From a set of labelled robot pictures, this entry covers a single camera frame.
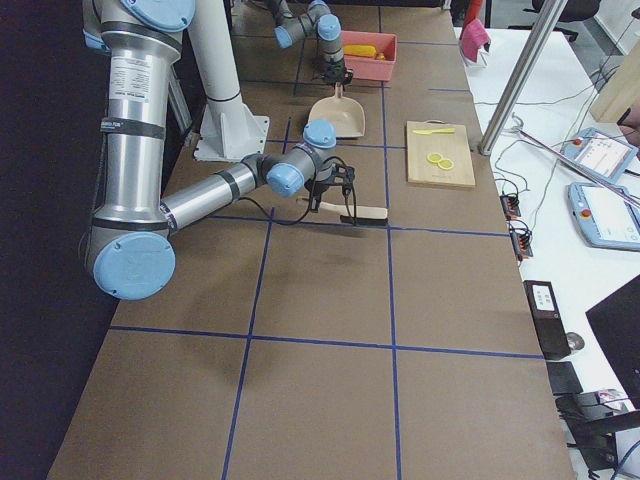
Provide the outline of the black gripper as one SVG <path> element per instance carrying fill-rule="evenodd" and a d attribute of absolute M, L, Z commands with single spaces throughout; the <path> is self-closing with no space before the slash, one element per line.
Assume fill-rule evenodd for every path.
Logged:
<path fill-rule="evenodd" d="M 353 76 L 353 70 L 346 66 L 343 59 L 336 62 L 325 62 L 320 73 L 320 78 L 326 85 L 340 85 L 342 87 L 349 85 Z"/>
<path fill-rule="evenodd" d="M 346 217 L 348 222 L 357 226 L 357 195 L 354 187 L 355 169 L 348 166 L 341 158 L 329 158 L 325 161 L 325 169 L 312 175 L 307 181 L 309 192 L 308 207 L 310 210 L 318 210 L 322 195 L 334 186 L 340 186 Z"/>

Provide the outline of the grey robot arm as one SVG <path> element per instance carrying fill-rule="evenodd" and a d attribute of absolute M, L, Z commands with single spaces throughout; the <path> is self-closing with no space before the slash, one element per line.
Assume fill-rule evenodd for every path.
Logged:
<path fill-rule="evenodd" d="M 261 186 L 289 198 L 340 186 L 353 195 L 354 170 L 335 152 L 337 132 L 312 120 L 283 154 L 264 150 L 269 121 L 244 103 L 225 6 L 220 1 L 87 1 L 86 45 L 108 56 L 108 106 L 101 122 L 104 198 L 93 212 L 85 265 L 100 289 L 121 300 L 156 294 L 171 279 L 175 232 Z M 187 113 L 174 64 L 189 39 L 206 96 L 201 158 L 224 170 L 169 196 L 161 193 L 166 115 Z"/>
<path fill-rule="evenodd" d="M 342 27 L 325 1 L 311 1 L 306 11 L 294 15 L 287 1 L 266 1 L 274 22 L 274 35 L 280 48 L 286 49 L 315 34 L 323 60 L 320 78 L 328 85 L 342 87 L 351 83 L 353 71 L 346 66 Z"/>

